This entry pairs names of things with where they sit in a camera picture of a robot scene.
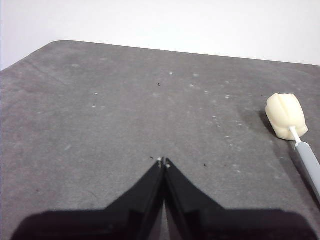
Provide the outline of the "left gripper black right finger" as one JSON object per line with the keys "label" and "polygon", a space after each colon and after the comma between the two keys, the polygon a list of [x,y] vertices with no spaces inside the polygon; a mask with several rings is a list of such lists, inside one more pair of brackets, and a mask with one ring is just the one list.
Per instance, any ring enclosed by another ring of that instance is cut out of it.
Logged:
{"label": "left gripper black right finger", "polygon": [[184,240],[315,240],[298,213],[281,209],[226,209],[165,159],[166,206]]}

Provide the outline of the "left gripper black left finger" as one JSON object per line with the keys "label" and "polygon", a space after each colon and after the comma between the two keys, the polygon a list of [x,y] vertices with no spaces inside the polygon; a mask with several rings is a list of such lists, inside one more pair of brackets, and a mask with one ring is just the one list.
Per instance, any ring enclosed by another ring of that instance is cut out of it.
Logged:
{"label": "left gripper black left finger", "polygon": [[146,240],[163,207],[161,159],[104,209],[55,210],[26,217],[14,240]]}

